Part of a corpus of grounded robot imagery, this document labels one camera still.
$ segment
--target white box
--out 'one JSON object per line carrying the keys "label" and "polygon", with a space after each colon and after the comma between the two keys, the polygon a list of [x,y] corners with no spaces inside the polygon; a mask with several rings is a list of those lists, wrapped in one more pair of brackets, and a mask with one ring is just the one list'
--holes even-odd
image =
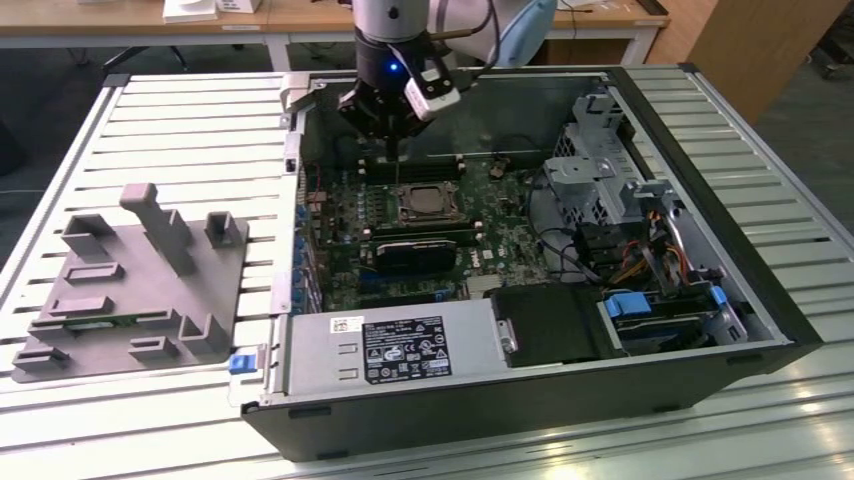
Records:
{"label": "white box", "polygon": [[163,22],[203,22],[217,20],[214,0],[166,0],[163,2]]}
{"label": "white box", "polygon": [[217,0],[217,8],[221,12],[255,13],[261,3],[262,0]]}

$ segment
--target motherboard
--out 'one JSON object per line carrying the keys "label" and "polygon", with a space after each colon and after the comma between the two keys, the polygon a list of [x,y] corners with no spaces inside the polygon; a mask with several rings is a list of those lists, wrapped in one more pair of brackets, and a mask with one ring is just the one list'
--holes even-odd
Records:
{"label": "motherboard", "polygon": [[548,280],[525,212],[536,170],[506,157],[456,169],[454,180],[384,184],[358,171],[322,183],[318,172],[308,201],[325,311],[481,298]]}

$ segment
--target black plastic cover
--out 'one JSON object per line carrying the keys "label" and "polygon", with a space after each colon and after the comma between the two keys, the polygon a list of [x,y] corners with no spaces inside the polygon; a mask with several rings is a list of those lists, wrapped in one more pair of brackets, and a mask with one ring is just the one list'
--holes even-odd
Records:
{"label": "black plastic cover", "polygon": [[513,325],[518,350],[512,367],[578,363],[620,357],[597,302],[601,293],[582,284],[546,283],[492,290],[498,320]]}

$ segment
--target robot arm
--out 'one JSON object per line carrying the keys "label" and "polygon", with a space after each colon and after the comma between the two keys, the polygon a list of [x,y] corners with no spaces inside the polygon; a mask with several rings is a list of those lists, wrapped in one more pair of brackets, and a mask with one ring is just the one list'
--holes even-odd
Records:
{"label": "robot arm", "polygon": [[[461,100],[438,41],[485,60],[481,73],[524,65],[546,37],[556,0],[353,0],[353,10],[358,80],[340,112],[362,135],[386,142],[396,161],[400,140]],[[441,33],[430,34],[429,25]],[[508,40],[516,55],[501,53]]]}

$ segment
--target green circuit board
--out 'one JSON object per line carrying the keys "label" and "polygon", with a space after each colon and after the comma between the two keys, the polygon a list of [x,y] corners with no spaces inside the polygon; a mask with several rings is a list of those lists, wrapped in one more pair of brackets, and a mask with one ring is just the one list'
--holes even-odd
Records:
{"label": "green circuit board", "polygon": [[469,160],[461,179],[442,182],[453,191],[460,216],[481,222],[481,235],[477,246],[457,249],[453,270],[433,275],[381,277],[361,260],[366,249],[360,240],[364,229],[405,226],[400,215],[401,187],[365,185],[349,172],[328,185],[325,202],[313,206],[325,263],[325,311],[365,308],[366,301],[409,296],[464,300],[470,298],[472,277],[498,276],[502,285],[548,280],[544,256],[524,215],[533,171],[508,171],[496,178],[490,177],[492,168],[490,159]]}

